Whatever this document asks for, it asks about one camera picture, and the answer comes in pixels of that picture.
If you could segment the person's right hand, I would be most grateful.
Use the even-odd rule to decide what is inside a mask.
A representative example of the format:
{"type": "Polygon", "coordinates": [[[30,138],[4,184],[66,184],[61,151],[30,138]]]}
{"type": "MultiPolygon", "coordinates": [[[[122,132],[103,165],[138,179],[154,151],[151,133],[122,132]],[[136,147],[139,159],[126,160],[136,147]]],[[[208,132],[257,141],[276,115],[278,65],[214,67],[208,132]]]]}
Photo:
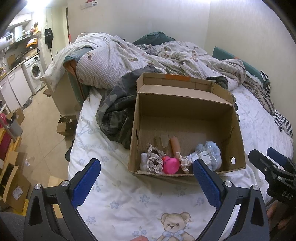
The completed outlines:
{"type": "Polygon", "coordinates": [[[275,200],[267,206],[267,217],[270,232],[284,231],[295,226],[295,207],[275,200]]]}

